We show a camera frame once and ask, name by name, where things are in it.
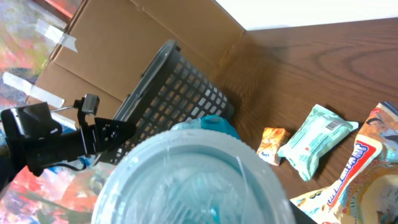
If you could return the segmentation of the blue mouthwash bottle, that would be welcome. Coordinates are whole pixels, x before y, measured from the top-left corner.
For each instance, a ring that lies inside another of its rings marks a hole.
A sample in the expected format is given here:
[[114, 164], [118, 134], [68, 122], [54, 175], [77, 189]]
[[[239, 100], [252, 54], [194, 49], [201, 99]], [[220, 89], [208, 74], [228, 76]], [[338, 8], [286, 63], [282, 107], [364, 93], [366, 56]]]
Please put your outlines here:
[[281, 183], [234, 131], [177, 128], [123, 157], [93, 223], [294, 223]]

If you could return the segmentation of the brown cardboard box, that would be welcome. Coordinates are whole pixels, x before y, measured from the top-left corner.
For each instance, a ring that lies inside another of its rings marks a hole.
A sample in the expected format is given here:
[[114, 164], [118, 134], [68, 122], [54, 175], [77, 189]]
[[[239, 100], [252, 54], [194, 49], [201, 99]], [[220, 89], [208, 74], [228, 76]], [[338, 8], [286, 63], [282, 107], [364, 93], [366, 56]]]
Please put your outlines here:
[[75, 50], [55, 48], [36, 85], [70, 106], [88, 93], [112, 118], [167, 40], [211, 73], [243, 28], [212, 0], [87, 0], [66, 29]]

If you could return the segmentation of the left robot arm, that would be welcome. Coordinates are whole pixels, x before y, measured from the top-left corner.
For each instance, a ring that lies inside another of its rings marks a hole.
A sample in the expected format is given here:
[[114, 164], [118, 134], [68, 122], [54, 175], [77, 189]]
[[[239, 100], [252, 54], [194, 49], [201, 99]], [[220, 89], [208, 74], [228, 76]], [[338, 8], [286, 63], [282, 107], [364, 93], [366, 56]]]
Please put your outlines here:
[[1, 148], [2, 189], [25, 167], [37, 177], [50, 167], [70, 168], [71, 161], [116, 150], [136, 132], [135, 124], [113, 119], [95, 118], [89, 125], [85, 117], [95, 114], [98, 107], [87, 110], [83, 100], [76, 100], [73, 108], [80, 128], [70, 133], [63, 133], [47, 103], [1, 112], [6, 142]]

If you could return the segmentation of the yellow snack bag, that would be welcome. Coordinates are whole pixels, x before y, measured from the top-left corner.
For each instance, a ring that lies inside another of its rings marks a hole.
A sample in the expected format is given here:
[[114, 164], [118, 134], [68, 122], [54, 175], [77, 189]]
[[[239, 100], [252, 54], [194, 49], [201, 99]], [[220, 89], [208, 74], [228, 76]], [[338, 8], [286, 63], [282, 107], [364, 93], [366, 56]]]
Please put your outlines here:
[[397, 223], [397, 108], [380, 102], [339, 178], [291, 202], [315, 223]]

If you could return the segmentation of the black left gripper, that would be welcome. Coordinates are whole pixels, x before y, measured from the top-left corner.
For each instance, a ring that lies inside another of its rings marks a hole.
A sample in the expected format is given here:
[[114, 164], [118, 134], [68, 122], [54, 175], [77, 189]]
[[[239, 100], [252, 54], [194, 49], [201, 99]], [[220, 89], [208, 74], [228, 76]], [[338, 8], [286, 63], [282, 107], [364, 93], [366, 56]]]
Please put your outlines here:
[[136, 125], [124, 121], [95, 118], [89, 125], [85, 117], [78, 118], [83, 145], [88, 155], [97, 155], [119, 148], [136, 133]]

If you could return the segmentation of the colourful painted cloth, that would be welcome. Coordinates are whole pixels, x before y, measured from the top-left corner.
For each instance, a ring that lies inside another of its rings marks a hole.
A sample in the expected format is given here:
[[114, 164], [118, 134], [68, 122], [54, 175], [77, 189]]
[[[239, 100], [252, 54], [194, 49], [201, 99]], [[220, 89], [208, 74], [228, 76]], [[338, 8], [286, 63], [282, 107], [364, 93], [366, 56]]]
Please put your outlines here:
[[[8, 72], [34, 86], [54, 48], [34, 33], [43, 19], [58, 26], [54, 16], [34, 3], [1, 1], [1, 73]], [[1, 196], [1, 223], [89, 223], [96, 199], [114, 167], [93, 164], [74, 171], [52, 167], [36, 177], [23, 168]]]

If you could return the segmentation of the teal snack pack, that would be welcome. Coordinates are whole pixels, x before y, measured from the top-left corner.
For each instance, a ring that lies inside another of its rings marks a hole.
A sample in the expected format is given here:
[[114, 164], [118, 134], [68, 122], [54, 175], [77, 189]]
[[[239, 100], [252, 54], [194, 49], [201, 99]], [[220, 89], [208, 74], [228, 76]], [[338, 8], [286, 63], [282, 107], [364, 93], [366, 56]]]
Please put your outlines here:
[[346, 121], [315, 105], [298, 131], [279, 149], [278, 156], [286, 158], [307, 182], [314, 176], [320, 158], [358, 127], [358, 122]]

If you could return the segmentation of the small orange packet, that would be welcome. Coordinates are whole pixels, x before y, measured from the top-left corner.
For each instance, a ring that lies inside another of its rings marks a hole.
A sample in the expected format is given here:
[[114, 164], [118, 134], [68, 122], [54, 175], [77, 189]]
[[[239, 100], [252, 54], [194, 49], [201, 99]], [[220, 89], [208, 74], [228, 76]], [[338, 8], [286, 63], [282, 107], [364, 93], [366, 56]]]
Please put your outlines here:
[[290, 133], [284, 128], [264, 128], [257, 155], [265, 162], [278, 166], [279, 149], [289, 140]]

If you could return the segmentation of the grey plastic mesh basket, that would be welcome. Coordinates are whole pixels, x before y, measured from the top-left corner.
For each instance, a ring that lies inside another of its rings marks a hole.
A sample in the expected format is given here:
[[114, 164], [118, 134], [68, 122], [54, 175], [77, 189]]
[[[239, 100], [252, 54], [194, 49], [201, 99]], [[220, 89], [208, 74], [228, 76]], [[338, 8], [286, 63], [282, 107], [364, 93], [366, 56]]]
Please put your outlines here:
[[151, 136], [175, 124], [215, 114], [230, 121], [234, 107], [227, 96], [180, 53], [177, 42], [168, 40], [114, 115], [116, 121], [131, 123], [135, 134], [114, 150], [96, 156], [96, 160], [116, 165]]

